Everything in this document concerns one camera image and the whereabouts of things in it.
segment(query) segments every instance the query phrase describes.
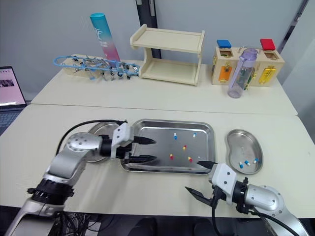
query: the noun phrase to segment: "purple water bottle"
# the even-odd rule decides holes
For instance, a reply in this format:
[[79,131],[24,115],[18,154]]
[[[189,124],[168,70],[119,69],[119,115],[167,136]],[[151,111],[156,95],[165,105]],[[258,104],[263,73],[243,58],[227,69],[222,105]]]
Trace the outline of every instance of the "purple water bottle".
[[232,80],[228,85],[227,94],[230,97],[239,98],[242,96],[245,86],[248,83],[248,79],[254,69],[257,54],[258,52],[254,48],[247,48],[243,51],[240,60],[237,63]]

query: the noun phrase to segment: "metal tray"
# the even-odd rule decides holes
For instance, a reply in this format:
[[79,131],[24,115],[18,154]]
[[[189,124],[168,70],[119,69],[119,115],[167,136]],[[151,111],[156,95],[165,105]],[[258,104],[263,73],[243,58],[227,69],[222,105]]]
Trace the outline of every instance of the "metal tray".
[[[113,138],[113,133],[114,130],[118,127],[119,125],[113,122],[101,122],[98,123],[97,125],[93,126],[92,129],[89,130],[89,133],[91,134],[96,134],[96,135],[102,135],[102,134],[107,134],[109,135],[109,138]],[[96,163],[100,161],[106,161],[110,158],[110,156],[100,156],[100,155],[95,155],[92,156],[88,159],[89,163]]]
[[[227,143],[229,146],[228,160],[233,169],[247,174],[253,175],[260,171],[263,163],[263,155],[261,147],[255,136],[242,129],[234,129],[227,135]],[[242,162],[243,168],[240,168],[239,162]]]
[[201,122],[142,119],[133,127],[135,136],[144,136],[157,142],[153,145],[134,144],[133,155],[148,154],[157,156],[157,159],[146,163],[128,164],[122,160],[124,169],[203,175],[210,172],[196,163],[215,161],[214,133],[210,125]]

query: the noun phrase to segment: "round metal plate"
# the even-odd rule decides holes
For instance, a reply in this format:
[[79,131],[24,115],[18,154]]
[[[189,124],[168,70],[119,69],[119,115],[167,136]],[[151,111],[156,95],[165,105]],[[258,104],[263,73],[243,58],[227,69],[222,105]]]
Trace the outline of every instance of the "round metal plate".
[[[93,126],[92,129],[89,130],[89,133],[91,134],[96,134],[96,135],[102,135],[102,134],[107,134],[109,135],[109,138],[113,138],[113,132],[114,130],[118,127],[119,125],[116,123],[112,122],[101,122],[98,123],[97,125]],[[100,161],[106,161],[110,158],[110,156],[100,156],[100,155],[95,155],[93,157],[90,157],[88,159],[89,163],[96,163]]]

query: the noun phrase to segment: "laptop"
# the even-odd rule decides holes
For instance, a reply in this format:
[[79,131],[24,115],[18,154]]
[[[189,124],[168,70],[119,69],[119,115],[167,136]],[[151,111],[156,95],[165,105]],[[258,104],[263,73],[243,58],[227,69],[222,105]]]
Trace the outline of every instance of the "laptop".
[[25,107],[26,102],[12,66],[0,67],[0,135]]

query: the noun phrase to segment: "white table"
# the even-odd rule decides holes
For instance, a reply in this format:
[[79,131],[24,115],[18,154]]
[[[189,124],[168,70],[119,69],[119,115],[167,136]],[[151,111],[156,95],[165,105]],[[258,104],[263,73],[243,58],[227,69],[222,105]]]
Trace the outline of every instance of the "white table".
[[201,65],[198,86],[132,77],[130,81],[89,80],[61,70],[32,104],[137,108],[170,111],[297,115],[278,80],[271,87],[250,87],[239,99],[227,86],[211,84],[211,67]]
[[[264,165],[249,181],[270,185],[284,196],[289,210],[299,218],[315,215],[315,147],[296,116],[268,116],[200,112],[157,111],[82,106],[30,105],[0,137],[0,205],[20,207],[36,187],[57,144],[70,127],[91,119],[142,118],[202,121],[215,132],[218,162],[227,157],[225,138],[235,128],[256,136],[264,154]],[[75,130],[87,131],[91,126]],[[210,208],[194,199],[189,186],[210,197],[207,176],[166,173],[136,173],[122,169],[118,160],[88,164],[75,194],[65,210],[110,214],[209,216]],[[220,202],[220,217],[248,217],[234,206]]]

